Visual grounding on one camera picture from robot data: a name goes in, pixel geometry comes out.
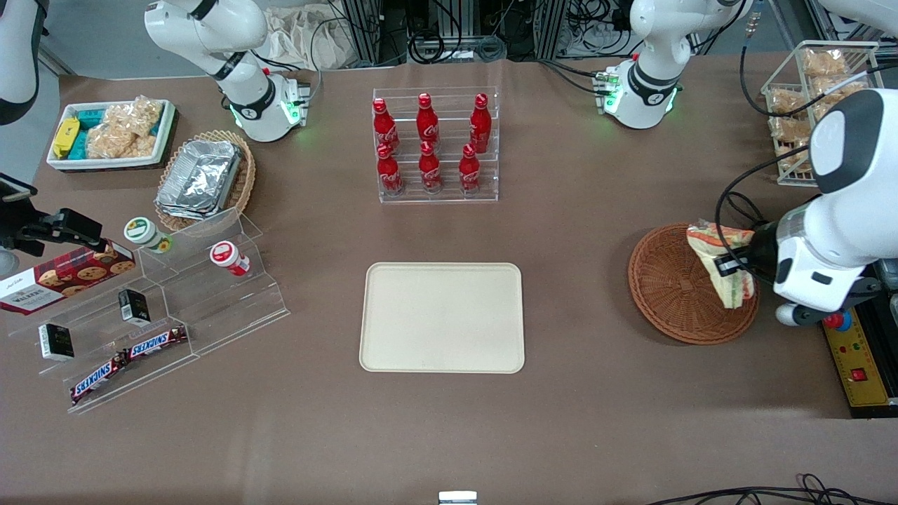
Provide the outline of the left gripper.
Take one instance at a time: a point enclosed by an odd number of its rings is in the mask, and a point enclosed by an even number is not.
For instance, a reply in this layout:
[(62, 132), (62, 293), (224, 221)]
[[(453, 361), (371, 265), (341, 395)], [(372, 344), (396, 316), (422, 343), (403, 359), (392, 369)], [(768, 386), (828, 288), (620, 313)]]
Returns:
[(882, 283), (863, 272), (863, 257), (828, 226), (828, 210), (792, 210), (779, 221), (754, 227), (747, 255), (721, 255), (714, 267), (721, 276), (753, 273), (772, 284), (796, 306), (825, 314), (879, 295)]

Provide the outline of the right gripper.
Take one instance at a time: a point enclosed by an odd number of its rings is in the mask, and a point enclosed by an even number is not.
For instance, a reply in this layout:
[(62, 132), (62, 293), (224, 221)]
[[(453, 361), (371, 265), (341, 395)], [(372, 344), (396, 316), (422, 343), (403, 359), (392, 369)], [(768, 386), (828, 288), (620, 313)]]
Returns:
[[(41, 217), (31, 198), (38, 189), (9, 175), (1, 175), (1, 240), (11, 249), (35, 257), (43, 255), (46, 243), (73, 243), (102, 248), (102, 224), (70, 208)], [(38, 236), (18, 236), (23, 227), (39, 223)]]

